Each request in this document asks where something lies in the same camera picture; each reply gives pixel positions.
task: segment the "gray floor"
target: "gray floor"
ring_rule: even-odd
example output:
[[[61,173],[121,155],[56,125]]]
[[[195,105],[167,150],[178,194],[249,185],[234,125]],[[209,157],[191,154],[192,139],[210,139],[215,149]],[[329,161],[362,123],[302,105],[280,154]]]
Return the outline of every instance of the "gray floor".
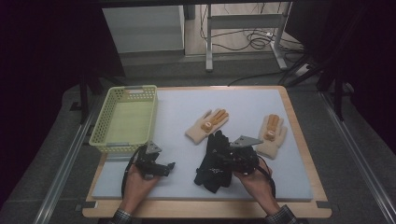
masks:
[[[243,56],[217,56],[214,72],[205,72],[203,57],[169,60],[146,60],[132,64],[123,58],[127,77],[120,80],[128,85],[154,84],[159,87],[174,86],[226,86],[276,85],[281,75],[272,54]],[[288,88],[297,119],[305,141],[317,167],[319,178],[332,206],[332,216],[326,219],[308,219],[309,223],[388,223],[359,166],[355,163],[346,143],[338,132],[328,107],[316,91],[317,77],[312,77],[296,87]],[[113,84],[101,79],[109,88]],[[0,223],[33,223],[41,204],[45,201],[52,180],[56,176],[66,152],[78,132],[79,111],[70,111],[79,101],[78,87],[64,93],[63,107],[47,139],[29,169],[14,189],[0,212]],[[103,101],[105,94],[90,96]],[[396,157],[380,137],[364,121],[348,97],[343,101],[345,125],[352,133],[362,155],[367,160],[379,183],[391,199],[396,198]],[[49,216],[49,223],[98,223],[103,220],[85,218],[79,209],[84,203],[92,182],[100,153],[88,146],[89,136],[81,146],[70,175],[61,189],[60,198]],[[143,223],[260,223],[259,220],[224,219],[144,219]]]

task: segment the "sleeve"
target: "sleeve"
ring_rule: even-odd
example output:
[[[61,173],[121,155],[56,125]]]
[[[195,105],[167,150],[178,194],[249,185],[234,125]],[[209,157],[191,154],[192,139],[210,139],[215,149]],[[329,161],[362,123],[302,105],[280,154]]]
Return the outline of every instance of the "sleeve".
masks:
[[[107,224],[132,224],[132,216],[121,209],[117,209],[114,217]]]
[[[287,205],[283,205],[276,214],[266,217],[265,223],[268,224],[297,224],[296,216],[290,211]]]

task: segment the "white cabinet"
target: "white cabinet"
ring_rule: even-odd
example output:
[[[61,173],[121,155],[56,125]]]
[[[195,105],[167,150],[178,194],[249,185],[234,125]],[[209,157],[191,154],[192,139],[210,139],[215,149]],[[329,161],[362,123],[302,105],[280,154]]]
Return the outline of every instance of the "white cabinet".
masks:
[[[183,6],[117,7],[103,12],[118,53],[184,49]]]

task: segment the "plastic basket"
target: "plastic basket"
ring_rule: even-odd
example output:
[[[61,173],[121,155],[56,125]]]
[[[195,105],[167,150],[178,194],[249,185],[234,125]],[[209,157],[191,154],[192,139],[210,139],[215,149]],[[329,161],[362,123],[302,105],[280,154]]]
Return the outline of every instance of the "plastic basket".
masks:
[[[102,152],[131,152],[152,140],[157,114],[157,87],[108,90],[90,145]]]

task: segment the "human hand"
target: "human hand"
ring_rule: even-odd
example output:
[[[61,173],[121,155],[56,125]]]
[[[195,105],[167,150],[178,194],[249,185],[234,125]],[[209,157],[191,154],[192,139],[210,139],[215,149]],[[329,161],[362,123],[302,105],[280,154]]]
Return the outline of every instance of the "human hand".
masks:
[[[264,160],[260,160],[260,167],[264,169],[269,175],[272,175],[272,170],[269,168]],[[255,170],[250,175],[233,172],[233,175],[241,180],[241,183],[249,193],[262,207],[265,213],[269,216],[277,213],[280,210],[272,194],[270,180],[263,175],[259,170]]]
[[[132,214],[136,207],[147,197],[149,192],[158,183],[160,178],[161,177],[158,175],[155,175],[150,180],[143,178],[139,173],[138,168],[133,164],[128,171],[120,209]]]

